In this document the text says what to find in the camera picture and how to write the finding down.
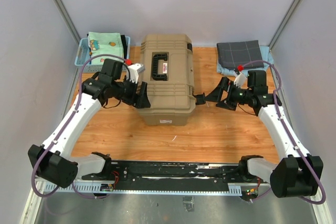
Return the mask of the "green cartoon print cloth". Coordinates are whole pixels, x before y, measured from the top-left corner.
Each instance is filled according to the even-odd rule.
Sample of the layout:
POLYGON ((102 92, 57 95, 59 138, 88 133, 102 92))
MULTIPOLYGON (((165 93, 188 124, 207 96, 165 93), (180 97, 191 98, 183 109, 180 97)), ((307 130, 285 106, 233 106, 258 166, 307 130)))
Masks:
POLYGON ((120 33, 88 33, 88 46, 91 56, 115 55, 123 58, 123 44, 120 33))

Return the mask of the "blue plastic basket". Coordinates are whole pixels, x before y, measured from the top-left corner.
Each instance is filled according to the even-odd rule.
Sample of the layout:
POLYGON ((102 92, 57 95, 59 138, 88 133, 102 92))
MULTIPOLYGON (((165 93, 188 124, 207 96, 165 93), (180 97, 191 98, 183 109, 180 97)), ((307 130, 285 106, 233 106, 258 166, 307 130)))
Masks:
MULTIPOLYGON (((131 45, 131 38, 129 38, 129 53, 130 53, 130 45, 131 45)), ((88 38, 82 38, 79 47, 77 50, 76 58, 75 58, 75 66, 77 66, 79 69, 82 67, 82 65, 90 58, 90 48, 88 43, 88 38)), ((94 65, 93 63, 88 63, 83 73, 95 73, 97 71, 100 71, 102 68, 102 65, 94 65)))

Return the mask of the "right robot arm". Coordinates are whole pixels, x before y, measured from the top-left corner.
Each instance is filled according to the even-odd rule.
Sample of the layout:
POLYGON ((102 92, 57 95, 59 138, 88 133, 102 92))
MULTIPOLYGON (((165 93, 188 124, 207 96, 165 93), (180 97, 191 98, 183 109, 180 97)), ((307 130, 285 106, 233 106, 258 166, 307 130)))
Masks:
POLYGON ((259 177, 270 184, 278 198, 316 195, 323 161, 311 155, 296 136, 280 99, 268 91, 265 71, 249 70, 247 75, 241 73, 235 80, 223 77, 205 100, 231 111, 239 105, 248 105, 271 136, 280 162, 275 165, 259 155, 243 156, 238 168, 242 181, 250 182, 259 177))

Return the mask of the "black item in basket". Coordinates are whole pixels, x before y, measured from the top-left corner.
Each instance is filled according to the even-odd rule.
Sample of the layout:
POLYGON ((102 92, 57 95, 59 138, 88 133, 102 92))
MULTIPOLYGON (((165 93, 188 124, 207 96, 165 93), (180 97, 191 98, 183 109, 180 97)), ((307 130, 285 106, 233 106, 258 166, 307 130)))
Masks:
POLYGON ((121 35, 121 42, 123 47, 123 57, 124 59, 129 58, 129 38, 125 35, 121 35))

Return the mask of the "dark grey checked cloth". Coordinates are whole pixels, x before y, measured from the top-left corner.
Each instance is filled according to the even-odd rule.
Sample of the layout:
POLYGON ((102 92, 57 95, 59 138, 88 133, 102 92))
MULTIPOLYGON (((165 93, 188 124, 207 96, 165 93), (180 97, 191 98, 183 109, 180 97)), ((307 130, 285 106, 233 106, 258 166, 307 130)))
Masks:
POLYGON ((236 69, 250 61, 262 60, 258 40, 217 43, 218 63, 226 69, 236 69))

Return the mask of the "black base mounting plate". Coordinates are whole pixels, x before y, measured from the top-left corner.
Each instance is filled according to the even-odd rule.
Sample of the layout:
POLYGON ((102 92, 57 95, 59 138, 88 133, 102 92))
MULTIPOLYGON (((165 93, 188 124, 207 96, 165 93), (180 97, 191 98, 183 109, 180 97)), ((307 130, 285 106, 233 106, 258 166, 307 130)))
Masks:
POLYGON ((107 172, 91 173, 83 180, 113 181, 120 190, 224 191, 229 184, 264 181, 243 172, 239 164, 113 160, 107 172))

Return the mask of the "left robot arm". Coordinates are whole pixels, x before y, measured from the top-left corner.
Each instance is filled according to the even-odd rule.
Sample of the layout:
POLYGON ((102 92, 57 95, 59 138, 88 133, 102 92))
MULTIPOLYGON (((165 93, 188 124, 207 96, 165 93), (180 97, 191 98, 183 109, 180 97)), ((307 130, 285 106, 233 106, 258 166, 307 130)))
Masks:
POLYGON ((142 63, 127 64, 107 59, 102 69, 79 86, 76 99, 54 132, 43 143, 32 145, 28 157, 33 167, 31 183, 36 177, 60 188, 67 188, 76 179, 93 175, 102 180, 112 175, 111 158, 98 152, 74 158, 71 153, 92 117, 115 98, 137 109, 150 107, 147 83, 141 81, 142 63))

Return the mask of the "tan plastic tool box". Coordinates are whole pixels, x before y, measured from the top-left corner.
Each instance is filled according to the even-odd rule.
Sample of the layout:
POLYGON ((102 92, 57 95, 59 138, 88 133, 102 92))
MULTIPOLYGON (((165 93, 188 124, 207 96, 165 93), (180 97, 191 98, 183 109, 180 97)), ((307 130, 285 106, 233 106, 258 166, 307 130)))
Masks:
POLYGON ((141 43, 143 81, 151 104, 139 114, 147 125, 184 126, 205 94, 194 94, 193 46, 186 34, 148 34, 141 43))

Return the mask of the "light blue folded cloth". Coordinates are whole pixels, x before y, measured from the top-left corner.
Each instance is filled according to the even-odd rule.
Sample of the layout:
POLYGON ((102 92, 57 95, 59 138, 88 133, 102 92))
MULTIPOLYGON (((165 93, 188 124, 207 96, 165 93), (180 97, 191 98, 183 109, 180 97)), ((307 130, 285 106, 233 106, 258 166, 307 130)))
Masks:
MULTIPOLYGON (((262 56, 262 60, 270 62, 271 64, 274 64, 274 59, 269 51, 269 47, 268 46, 259 46, 260 48, 260 52, 261 52, 261 56, 262 56)), ((264 64, 264 67, 262 68, 252 68, 252 70, 264 70, 266 71, 269 68, 269 66, 267 64, 264 64)), ((237 76, 237 73, 234 70, 231 69, 226 69, 223 68, 219 62, 217 62, 217 66, 216 66, 216 71, 217 73, 220 73, 224 76, 237 76)))

